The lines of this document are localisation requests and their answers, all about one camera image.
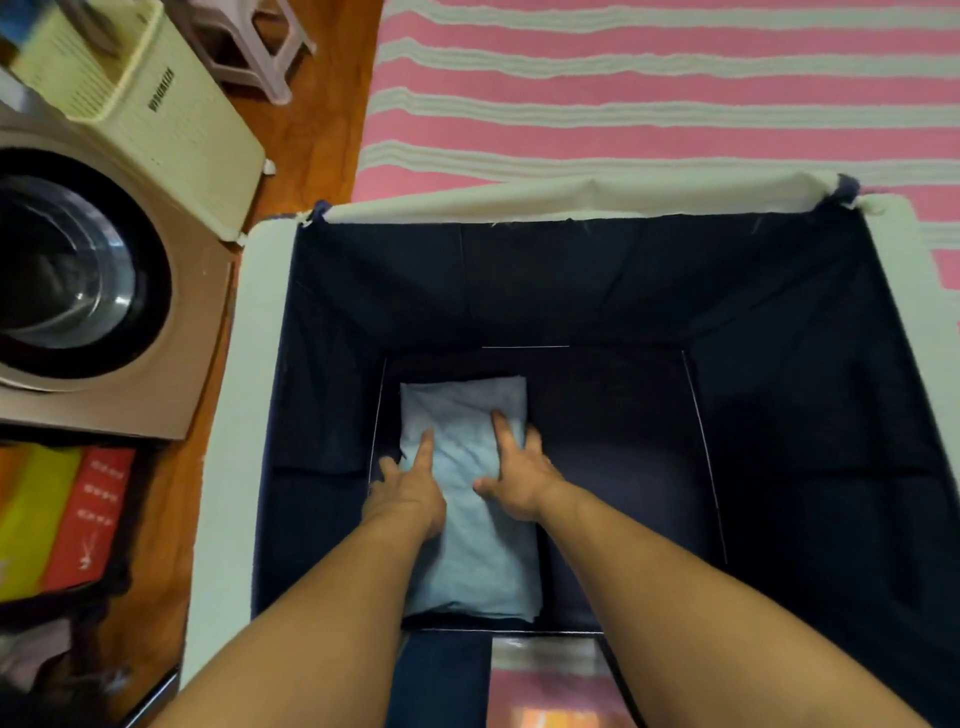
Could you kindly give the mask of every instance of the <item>folded towel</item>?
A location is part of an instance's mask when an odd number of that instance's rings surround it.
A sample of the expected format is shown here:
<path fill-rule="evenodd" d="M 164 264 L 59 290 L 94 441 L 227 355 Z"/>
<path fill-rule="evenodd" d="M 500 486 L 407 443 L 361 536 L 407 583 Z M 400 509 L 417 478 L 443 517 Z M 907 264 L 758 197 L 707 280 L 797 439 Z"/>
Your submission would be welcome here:
<path fill-rule="evenodd" d="M 522 376 L 400 385 L 400 468 L 410 468 L 420 436 L 433 427 L 433 476 L 446 497 L 446 528 L 420 552 L 407 615 L 438 610 L 533 621 L 540 613 L 536 528 L 473 492 L 477 477 L 500 471 L 493 409 L 506 415 L 522 444 L 527 419 Z"/>

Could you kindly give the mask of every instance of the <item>white stripe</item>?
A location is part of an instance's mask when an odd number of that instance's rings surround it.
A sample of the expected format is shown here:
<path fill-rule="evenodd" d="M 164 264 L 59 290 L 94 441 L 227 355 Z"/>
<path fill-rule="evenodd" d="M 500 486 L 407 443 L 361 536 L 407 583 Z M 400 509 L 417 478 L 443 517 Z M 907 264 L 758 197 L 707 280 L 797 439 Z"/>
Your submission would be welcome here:
<path fill-rule="evenodd" d="M 944 290 L 947 299 L 947 307 L 953 321 L 960 324 L 960 291 Z"/>
<path fill-rule="evenodd" d="M 511 126 L 720 127 L 728 129 L 960 129 L 960 106 L 729 106 L 671 101 L 649 104 L 509 104 L 463 96 L 414 93 L 405 87 L 377 91 L 367 115 L 403 110 L 416 116 L 475 119 Z"/>
<path fill-rule="evenodd" d="M 809 159 L 543 159 L 509 157 L 487 152 L 419 147 L 387 140 L 360 152 L 357 171 L 384 164 L 414 172 L 442 172 L 490 182 L 510 182 L 557 175 L 593 175 L 636 169 L 684 169 L 691 166 L 743 169 L 826 169 L 846 172 L 865 185 L 960 184 L 960 159 L 900 159 L 884 161 L 811 161 Z"/>
<path fill-rule="evenodd" d="M 821 55 L 757 59 L 681 53 L 671 56 L 640 54 L 545 59 L 468 48 L 433 48 L 409 37 L 391 40 L 377 48 L 376 63 L 396 59 L 409 59 L 417 65 L 447 71 L 498 71 L 528 79 L 600 76 L 629 71 L 649 76 L 707 74 L 729 79 L 810 75 L 960 78 L 960 53 L 955 56 Z"/>
<path fill-rule="evenodd" d="M 960 223 L 922 223 L 920 228 L 924 233 L 924 243 L 930 250 L 960 250 Z"/>
<path fill-rule="evenodd" d="M 611 28 L 756 28 L 780 31 L 802 28 L 902 29 L 931 31 L 960 28 L 960 11 L 941 8 L 818 8 L 813 10 L 665 10 L 613 6 L 583 11 L 514 11 L 483 6 L 447 6 L 436 0 L 403 0 L 383 9 L 388 18 L 415 12 L 439 25 L 493 25 L 515 30 L 595 33 Z"/>

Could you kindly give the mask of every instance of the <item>washing machine door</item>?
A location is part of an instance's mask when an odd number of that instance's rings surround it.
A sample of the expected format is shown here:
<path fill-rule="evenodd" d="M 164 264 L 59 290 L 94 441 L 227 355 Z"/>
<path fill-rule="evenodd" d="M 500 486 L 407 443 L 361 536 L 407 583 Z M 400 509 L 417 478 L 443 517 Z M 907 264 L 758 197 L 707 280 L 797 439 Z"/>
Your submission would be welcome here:
<path fill-rule="evenodd" d="M 59 390 L 122 369 L 159 335 L 170 301 L 160 238 L 118 184 L 62 155 L 0 151 L 4 384 Z"/>

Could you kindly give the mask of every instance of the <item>white fabric trim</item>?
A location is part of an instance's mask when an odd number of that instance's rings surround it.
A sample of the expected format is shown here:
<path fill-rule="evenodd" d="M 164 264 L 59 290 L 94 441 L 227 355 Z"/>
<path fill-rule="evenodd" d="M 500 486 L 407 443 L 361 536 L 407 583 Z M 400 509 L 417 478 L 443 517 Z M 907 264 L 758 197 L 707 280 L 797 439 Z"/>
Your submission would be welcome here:
<path fill-rule="evenodd" d="M 330 223 L 526 222 L 736 212 L 802 212 L 836 188 L 831 172 L 643 168 L 629 175 L 488 184 L 340 205 Z"/>
<path fill-rule="evenodd" d="M 960 335 L 952 296 L 940 284 L 910 202 L 900 195 L 859 200 L 924 383 L 947 462 L 960 473 Z"/>
<path fill-rule="evenodd" d="M 293 219 L 260 223 L 243 252 L 227 368 L 204 460 L 181 686 L 251 619 L 261 469 L 297 225 Z"/>

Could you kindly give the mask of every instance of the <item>right hand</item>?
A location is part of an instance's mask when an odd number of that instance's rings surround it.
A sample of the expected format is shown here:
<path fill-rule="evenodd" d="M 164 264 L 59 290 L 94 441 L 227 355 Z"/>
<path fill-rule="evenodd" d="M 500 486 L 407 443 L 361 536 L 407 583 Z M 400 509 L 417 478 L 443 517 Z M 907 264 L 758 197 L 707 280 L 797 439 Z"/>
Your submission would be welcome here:
<path fill-rule="evenodd" d="M 483 497 L 495 497 L 518 521 L 539 521 L 544 498 L 569 483 L 543 454 L 543 440 L 535 427 L 527 425 L 526 447 L 521 449 L 503 413 L 494 411 L 491 417 L 500 452 L 500 477 L 477 478 L 473 490 Z"/>

